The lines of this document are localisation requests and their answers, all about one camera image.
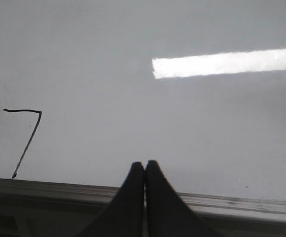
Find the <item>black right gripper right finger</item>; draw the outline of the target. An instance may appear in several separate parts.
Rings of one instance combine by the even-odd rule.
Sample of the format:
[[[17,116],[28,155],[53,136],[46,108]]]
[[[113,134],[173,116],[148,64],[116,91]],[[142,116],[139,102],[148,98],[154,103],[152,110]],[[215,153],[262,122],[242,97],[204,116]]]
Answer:
[[[155,160],[147,163],[145,184],[150,237],[219,236],[181,200]]]

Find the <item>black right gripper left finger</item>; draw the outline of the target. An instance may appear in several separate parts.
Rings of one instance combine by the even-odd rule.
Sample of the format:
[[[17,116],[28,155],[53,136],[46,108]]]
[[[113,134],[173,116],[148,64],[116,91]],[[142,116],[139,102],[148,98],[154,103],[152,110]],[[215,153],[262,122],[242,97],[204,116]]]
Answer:
[[[80,232],[81,237],[141,237],[144,210],[144,168],[134,162],[109,205]]]

